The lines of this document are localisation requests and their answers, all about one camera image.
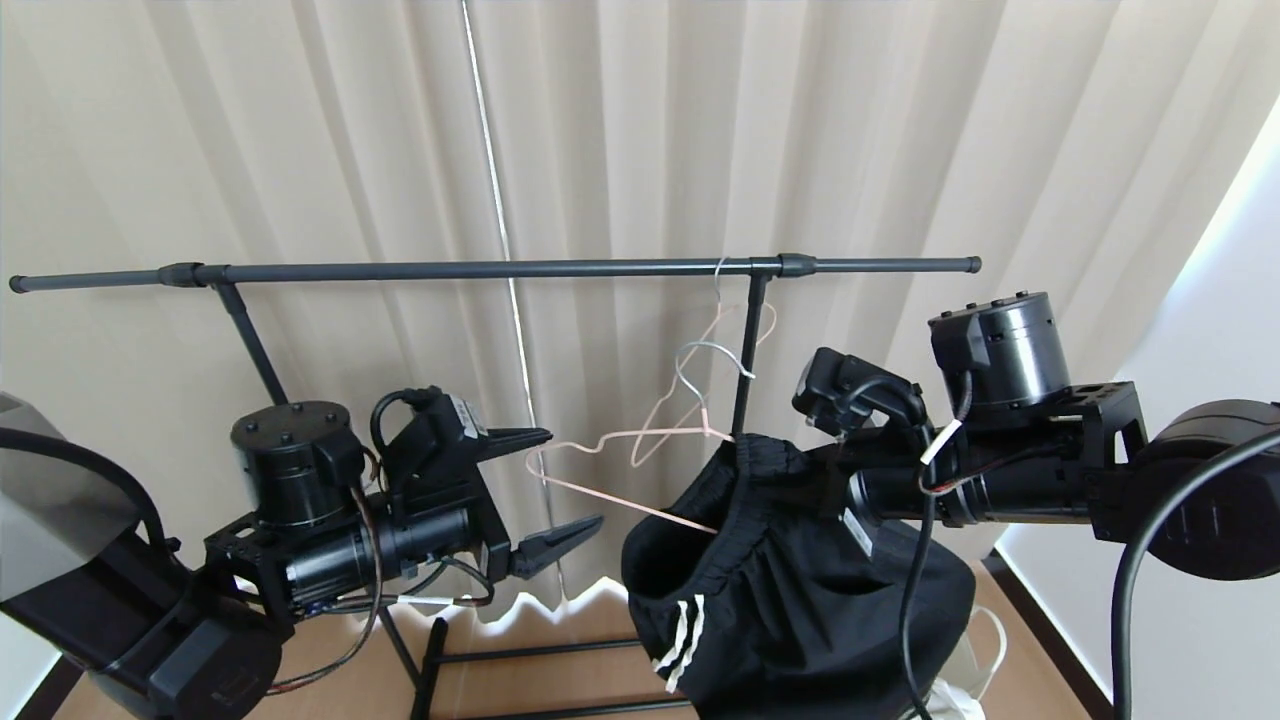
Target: wooden floor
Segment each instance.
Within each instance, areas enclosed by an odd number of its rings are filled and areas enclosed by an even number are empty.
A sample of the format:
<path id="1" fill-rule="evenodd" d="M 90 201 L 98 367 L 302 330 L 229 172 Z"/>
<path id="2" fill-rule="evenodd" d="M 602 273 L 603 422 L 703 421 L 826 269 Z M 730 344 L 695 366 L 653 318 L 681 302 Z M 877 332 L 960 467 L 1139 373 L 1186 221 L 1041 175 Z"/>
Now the wooden floor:
<path id="1" fill-rule="evenodd" d="M 1057 669 L 1036 642 L 1004 593 L 980 566 L 978 603 L 993 610 L 1009 633 L 1009 655 L 983 706 L 991 720 L 1087 720 L 1088 715 Z M 626 602 L 603 592 L 588 603 L 562 607 L 558 621 L 530 605 L 508 615 L 506 629 L 476 623 L 468 614 L 451 620 L 448 652 L 479 652 L 568 642 L 634 637 Z M 416 612 L 397 612 L 410 648 L 421 657 L 428 625 Z M 321 618 L 298 628 L 284 648 L 283 674 L 314 669 L 349 647 L 358 628 L 351 618 Z M 973 642 L 980 660 L 992 656 L 995 630 L 975 621 Z M 334 675 L 279 698 L 262 701 L 253 720 L 323 717 L 406 717 L 412 687 L 392 646 L 379 630 L 360 656 Z M 577 652 L 538 659 L 445 665 L 442 669 L 433 720 L 554 710 L 581 705 L 667 697 L 662 682 L 639 647 Z M 692 710 L 660 710 L 625 715 L 636 720 L 686 720 Z M 131 720 L 88 680 L 72 691 L 56 720 Z"/>

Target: black shorts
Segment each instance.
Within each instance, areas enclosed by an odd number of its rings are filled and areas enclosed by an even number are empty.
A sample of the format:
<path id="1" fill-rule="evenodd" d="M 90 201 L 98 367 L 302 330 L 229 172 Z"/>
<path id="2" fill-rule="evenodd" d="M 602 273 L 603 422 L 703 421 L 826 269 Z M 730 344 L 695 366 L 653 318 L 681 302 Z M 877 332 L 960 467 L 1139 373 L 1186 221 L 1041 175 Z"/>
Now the black shorts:
<path id="1" fill-rule="evenodd" d="M 918 534 L 882 525 L 868 560 L 840 520 L 780 500 L 780 488 L 822 471 L 788 442 L 742 436 L 669 509 L 719 534 L 646 518 L 627 536 L 636 632 L 668 689 L 701 717 L 881 719 L 910 707 L 897 616 Z M 973 571 L 934 544 L 911 616 L 922 692 L 973 597 Z"/>

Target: black metal rod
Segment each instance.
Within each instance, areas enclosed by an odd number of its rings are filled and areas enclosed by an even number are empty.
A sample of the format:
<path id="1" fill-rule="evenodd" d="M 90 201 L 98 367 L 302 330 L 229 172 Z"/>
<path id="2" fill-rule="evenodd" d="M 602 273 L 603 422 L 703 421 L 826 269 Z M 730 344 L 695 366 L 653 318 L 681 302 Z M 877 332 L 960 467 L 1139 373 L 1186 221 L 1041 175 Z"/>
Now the black metal rod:
<path id="1" fill-rule="evenodd" d="M 617 715 L 621 712 L 644 712 L 646 710 L 667 710 L 685 707 L 687 700 L 650 700 L 640 702 L 620 702 L 616 705 L 595 705 L 591 707 L 567 707 L 564 710 L 544 710 L 540 712 L 517 712 L 515 715 L 485 715 L 483 717 L 460 717 L 458 720 L 559 720 L 562 717 L 595 717 L 596 715 Z"/>
<path id="2" fill-rule="evenodd" d="M 485 660 L 507 660 L 511 657 L 536 657 L 539 655 L 561 655 L 564 652 L 585 652 L 590 650 L 613 650 L 616 647 L 636 647 L 640 641 L 636 638 L 623 641 L 596 641 L 588 643 L 553 644 L 544 647 L 525 647 L 512 650 L 494 650 L 489 652 L 463 652 L 460 655 L 445 655 L 436 659 L 436 662 L 483 662 Z"/>
<path id="3" fill-rule="evenodd" d="M 280 378 L 275 374 L 275 368 L 271 365 L 271 359 L 266 355 L 266 348 L 262 347 L 262 338 L 253 329 L 253 320 L 248 316 L 248 307 L 244 305 L 244 299 L 241 297 L 234 284 L 216 284 L 214 290 L 218 292 L 218 297 L 221 299 L 227 314 L 236 323 L 236 331 L 244 343 L 244 350 L 248 350 L 248 356 L 253 360 L 253 366 L 257 368 L 257 374 L 262 378 L 262 384 L 266 386 L 266 393 L 271 396 L 271 402 L 274 405 L 288 404 L 289 398 L 284 395 L 284 386 L 280 384 Z"/>
<path id="4" fill-rule="evenodd" d="M 392 641 L 392 647 L 396 648 L 396 655 L 401 659 L 401 665 L 404 666 L 404 671 L 408 673 L 408 680 L 413 683 L 413 689 L 417 691 L 420 680 L 420 671 L 417 664 L 413 662 L 413 655 L 408 651 L 408 646 L 404 644 L 404 635 L 401 634 L 399 628 L 396 626 L 396 619 L 392 618 L 392 612 L 388 607 L 380 607 L 378 610 L 378 619 L 383 621 L 383 628 L 387 629 L 387 637 Z"/>
<path id="5" fill-rule="evenodd" d="M 422 655 L 422 676 L 413 694 L 413 710 L 408 720 L 428 720 L 431 701 L 435 698 L 435 683 L 440 679 L 440 661 L 444 660 L 444 641 L 449 637 L 449 623 L 444 618 L 431 621 L 431 634 L 426 638 L 426 652 Z"/>
<path id="6" fill-rule="evenodd" d="M 477 263 L 333 263 L 321 265 L 200 265 L 198 284 L 328 281 L 600 278 L 637 275 L 723 275 L 767 273 L 803 277 L 814 273 L 977 273 L 980 258 L 703 258 L 690 260 L 515 260 Z M 14 275 L 14 292 L 164 284 L 161 269 L 61 275 Z"/>
<path id="7" fill-rule="evenodd" d="M 739 360 L 751 370 L 755 366 L 755 343 L 760 334 L 760 311 L 764 309 L 764 291 L 768 290 L 768 275 L 751 275 L 751 287 L 746 292 L 746 329 L 742 332 L 742 354 Z M 732 434 L 742 432 L 746 424 L 746 398 L 751 392 L 751 378 L 737 377 L 737 397 L 733 400 Z"/>

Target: white bag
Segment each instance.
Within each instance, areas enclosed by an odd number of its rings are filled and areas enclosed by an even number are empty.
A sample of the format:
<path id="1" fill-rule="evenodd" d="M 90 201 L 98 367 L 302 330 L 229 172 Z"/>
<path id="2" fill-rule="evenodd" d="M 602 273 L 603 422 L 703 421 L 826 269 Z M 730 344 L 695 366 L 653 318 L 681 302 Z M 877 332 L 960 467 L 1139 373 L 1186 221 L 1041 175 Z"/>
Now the white bag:
<path id="1" fill-rule="evenodd" d="M 973 643 L 969 642 L 969 633 L 965 632 L 965 634 L 960 635 L 960 642 L 956 643 L 955 652 L 947 659 L 937 679 L 933 680 L 933 687 L 929 688 L 925 707 L 929 708 L 929 715 L 933 716 L 933 720 L 987 719 L 987 715 L 982 711 L 982 703 L 978 701 L 987 693 L 992 678 L 996 676 L 996 671 L 1000 670 L 1000 665 L 1005 661 L 1005 653 L 1009 651 L 1009 637 L 1005 634 L 1005 625 L 1000 621 L 1000 618 L 980 605 L 974 606 L 973 612 L 969 615 L 970 620 L 979 612 L 989 618 L 996 626 L 996 634 L 1000 635 L 1000 650 L 996 651 L 996 659 L 983 667 L 973 651 Z M 904 720 L 914 717 L 919 716 L 911 711 L 904 716 Z"/>

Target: clothes rack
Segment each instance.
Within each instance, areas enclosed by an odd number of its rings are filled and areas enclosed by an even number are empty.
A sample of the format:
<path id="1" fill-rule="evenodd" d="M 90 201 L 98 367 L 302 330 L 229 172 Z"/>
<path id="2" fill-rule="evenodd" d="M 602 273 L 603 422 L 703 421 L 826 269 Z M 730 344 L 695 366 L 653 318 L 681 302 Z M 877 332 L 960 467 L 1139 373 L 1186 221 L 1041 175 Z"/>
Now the clothes rack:
<path id="1" fill-rule="evenodd" d="M 257 374 L 266 387 L 271 402 L 288 404 L 284 386 L 275 373 L 262 340 L 250 318 L 248 306 L 241 297 L 239 283 L 292 283 L 292 282 L 357 282 L 357 281 L 428 281 L 428 279 L 512 279 L 512 278 L 621 278 L 621 277 L 690 277 L 690 275 L 749 275 L 746 328 L 740 359 L 742 366 L 753 369 L 755 342 L 760 328 L 760 314 L 769 281 L 800 278 L 819 273 L 977 273 L 982 259 L 972 258 L 886 258 L 886 259 L 829 259 L 783 252 L 762 258 L 704 258 L 704 259 L 645 259 L 645 260 L 513 260 L 513 261 L 453 261 L 453 263 L 334 263 L 292 265 L 206 265 L 204 263 L 175 263 L 152 270 L 123 270 L 105 273 L 76 273 L 56 275 L 13 275 L 9 287 L 24 293 L 45 290 L 74 290 L 159 284 L 175 288 L 212 288 L 248 352 Z M 733 404 L 732 433 L 742 432 L 746 421 L 748 396 L 751 378 L 739 375 Z M 442 618 L 431 624 L 422 662 L 413 660 L 404 638 L 390 612 L 379 610 L 379 619 L 396 655 L 410 675 L 415 698 L 410 720 L 428 720 L 431 700 L 443 665 L 456 662 L 484 662 L 512 657 L 534 657 L 567 652 L 589 652 L 616 647 L 639 646 L 639 639 L 617 639 L 531 648 L 513 648 L 494 652 L 445 655 L 444 643 L 449 625 Z M 570 707 L 538 712 L 490 715 L 467 720 L 559 720 L 640 712 L 689 705 L 684 698 L 622 702 L 590 707 Z"/>

